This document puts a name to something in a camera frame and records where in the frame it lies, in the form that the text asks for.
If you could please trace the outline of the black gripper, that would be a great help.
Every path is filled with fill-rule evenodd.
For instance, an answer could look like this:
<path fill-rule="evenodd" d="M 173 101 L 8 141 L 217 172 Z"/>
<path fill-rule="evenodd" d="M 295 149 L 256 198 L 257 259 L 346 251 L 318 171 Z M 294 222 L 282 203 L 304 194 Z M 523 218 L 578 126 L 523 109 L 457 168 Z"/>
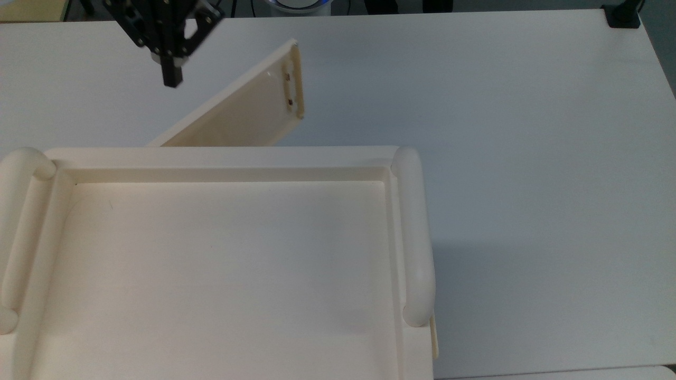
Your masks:
<path fill-rule="evenodd" d="M 104 7 L 136 46 L 159 59 L 164 86 L 183 82 L 183 64 L 210 36 L 223 11 L 195 11 L 195 31 L 186 36 L 196 1 L 104 1 Z"/>

